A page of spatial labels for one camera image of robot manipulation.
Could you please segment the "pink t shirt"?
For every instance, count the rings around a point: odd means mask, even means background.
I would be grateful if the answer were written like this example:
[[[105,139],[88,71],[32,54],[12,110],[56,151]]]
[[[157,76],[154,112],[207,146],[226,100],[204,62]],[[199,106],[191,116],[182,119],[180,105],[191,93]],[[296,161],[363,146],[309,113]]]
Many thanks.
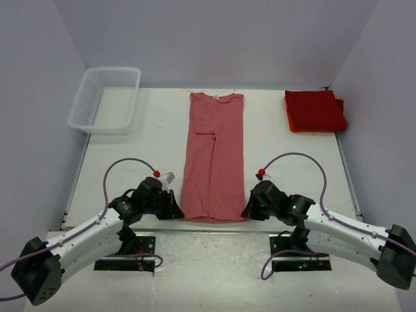
[[[180,208],[185,220],[243,222],[244,96],[190,94]]]

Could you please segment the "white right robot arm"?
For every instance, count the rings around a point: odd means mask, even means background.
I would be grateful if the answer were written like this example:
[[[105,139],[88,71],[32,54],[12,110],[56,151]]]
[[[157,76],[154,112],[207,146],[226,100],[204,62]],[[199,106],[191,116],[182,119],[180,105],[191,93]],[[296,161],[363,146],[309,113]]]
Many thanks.
[[[269,180],[251,190],[241,215],[259,221],[273,216],[294,228],[277,245],[267,264],[284,255],[334,255],[370,269],[392,287],[410,288],[415,273],[415,242],[401,226],[394,224],[387,229],[347,218],[305,196],[286,195]]]

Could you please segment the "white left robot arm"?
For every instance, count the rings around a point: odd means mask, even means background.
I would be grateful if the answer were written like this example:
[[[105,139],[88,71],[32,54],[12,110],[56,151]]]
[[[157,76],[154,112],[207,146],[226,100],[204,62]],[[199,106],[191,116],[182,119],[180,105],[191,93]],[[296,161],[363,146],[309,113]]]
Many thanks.
[[[39,306],[84,267],[103,257],[139,251],[135,247],[136,233],[130,226],[144,215],[151,214],[159,220],[183,218],[169,187],[174,178],[171,172],[147,177],[84,224],[48,241],[35,237],[27,242],[11,272],[23,295]]]

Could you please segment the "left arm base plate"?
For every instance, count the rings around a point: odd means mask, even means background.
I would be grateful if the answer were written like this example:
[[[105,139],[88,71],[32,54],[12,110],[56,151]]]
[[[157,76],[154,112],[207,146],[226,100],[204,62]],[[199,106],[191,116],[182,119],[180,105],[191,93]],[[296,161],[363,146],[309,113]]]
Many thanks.
[[[104,257],[94,263],[95,271],[151,272],[158,261],[154,257],[131,257],[134,254],[154,254],[155,236],[138,236],[122,243],[116,257]]]

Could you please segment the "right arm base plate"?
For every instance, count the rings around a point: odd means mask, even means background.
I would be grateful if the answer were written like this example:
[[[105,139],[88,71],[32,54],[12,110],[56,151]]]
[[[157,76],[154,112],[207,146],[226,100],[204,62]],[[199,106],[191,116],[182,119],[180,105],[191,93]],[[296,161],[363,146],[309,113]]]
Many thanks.
[[[270,235],[270,254],[276,254],[284,250],[294,250],[291,243],[291,232]],[[275,255],[271,260],[271,267],[274,272],[317,272],[331,271],[332,266],[329,255],[320,254],[318,257],[302,255],[299,253],[281,253]]]

